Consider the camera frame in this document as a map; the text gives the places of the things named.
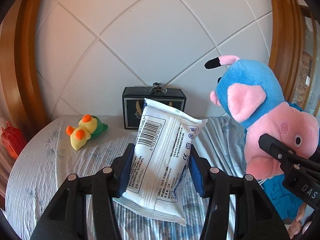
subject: duck plush toy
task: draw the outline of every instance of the duck plush toy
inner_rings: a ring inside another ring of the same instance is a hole
[[[73,149],[78,151],[87,140],[98,137],[103,131],[108,129],[108,125],[102,123],[97,116],[86,114],[82,117],[77,128],[68,126],[67,134]]]
[[[294,149],[297,155],[306,159],[311,157],[319,141],[318,121],[284,101],[273,71],[263,63],[237,56],[220,56],[208,61],[205,67],[212,69],[221,65],[231,66],[218,79],[210,100],[222,106],[247,130],[244,146],[246,173],[256,179],[283,173],[280,163],[259,147],[258,140],[265,133]]]

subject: black gift box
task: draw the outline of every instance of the black gift box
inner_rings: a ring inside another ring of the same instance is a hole
[[[139,128],[145,98],[172,106],[181,111],[184,111],[187,100],[184,93],[178,88],[159,90],[155,87],[126,87],[122,94],[125,129],[136,130]]]

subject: white plastic package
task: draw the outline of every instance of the white plastic package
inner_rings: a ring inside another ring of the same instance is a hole
[[[145,99],[127,191],[114,201],[139,215],[185,226],[184,175],[192,141],[206,122]]]

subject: box lid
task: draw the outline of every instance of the box lid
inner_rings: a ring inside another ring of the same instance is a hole
[[[178,88],[168,88],[166,93],[161,91],[156,91],[150,94],[150,89],[152,87],[126,87],[123,91],[123,96],[152,96],[152,97],[179,97],[185,98],[186,96]]]

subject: red object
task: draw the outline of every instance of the red object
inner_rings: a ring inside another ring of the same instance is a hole
[[[1,127],[1,142],[7,149],[8,153],[15,160],[23,148],[27,145],[27,140],[23,136],[21,130],[14,128],[10,122],[7,122],[7,127]]]

